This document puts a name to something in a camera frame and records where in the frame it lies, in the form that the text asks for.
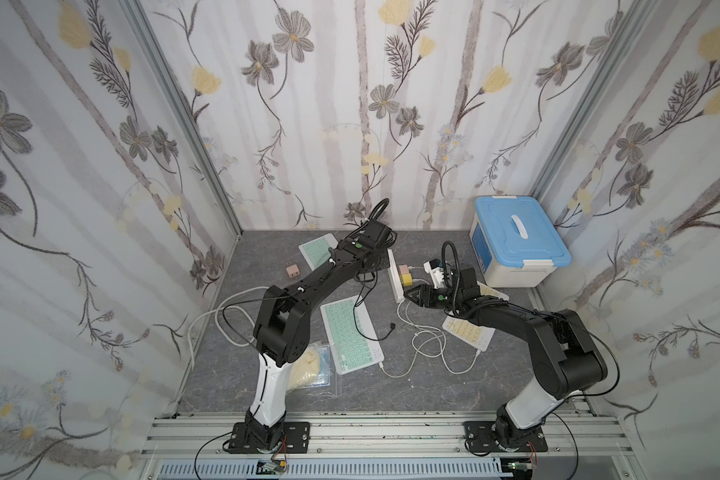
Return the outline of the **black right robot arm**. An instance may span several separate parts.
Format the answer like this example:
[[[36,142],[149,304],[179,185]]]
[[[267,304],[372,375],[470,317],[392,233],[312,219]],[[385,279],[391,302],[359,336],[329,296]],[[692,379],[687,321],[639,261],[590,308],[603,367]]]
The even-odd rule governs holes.
[[[491,427],[493,451],[517,450],[537,437],[541,425],[569,396],[608,375],[595,339],[572,310],[540,311],[484,295],[476,272],[451,272],[441,287],[431,284],[404,291],[411,303],[444,311],[478,327],[501,331],[524,341],[533,378],[512,400],[499,407]]]

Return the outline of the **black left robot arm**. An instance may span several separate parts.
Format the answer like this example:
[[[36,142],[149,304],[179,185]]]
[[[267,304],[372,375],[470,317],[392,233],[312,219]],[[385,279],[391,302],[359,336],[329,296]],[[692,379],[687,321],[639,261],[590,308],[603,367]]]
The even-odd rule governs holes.
[[[245,439],[271,451],[285,436],[286,393],[292,365],[310,344],[311,316],[335,290],[383,268],[396,233],[368,219],[329,249],[326,261],[296,283],[269,287],[253,329],[259,354],[254,401],[245,415]]]

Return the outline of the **white power strip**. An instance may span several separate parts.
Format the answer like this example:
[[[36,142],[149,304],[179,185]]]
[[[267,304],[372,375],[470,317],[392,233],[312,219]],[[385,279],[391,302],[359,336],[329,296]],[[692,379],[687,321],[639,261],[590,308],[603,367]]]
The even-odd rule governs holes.
[[[392,286],[393,295],[395,302],[400,304],[404,301],[404,289],[401,281],[401,276],[398,270],[398,265],[395,260],[394,252],[391,248],[387,250],[389,268],[388,274],[390,278],[390,284]]]

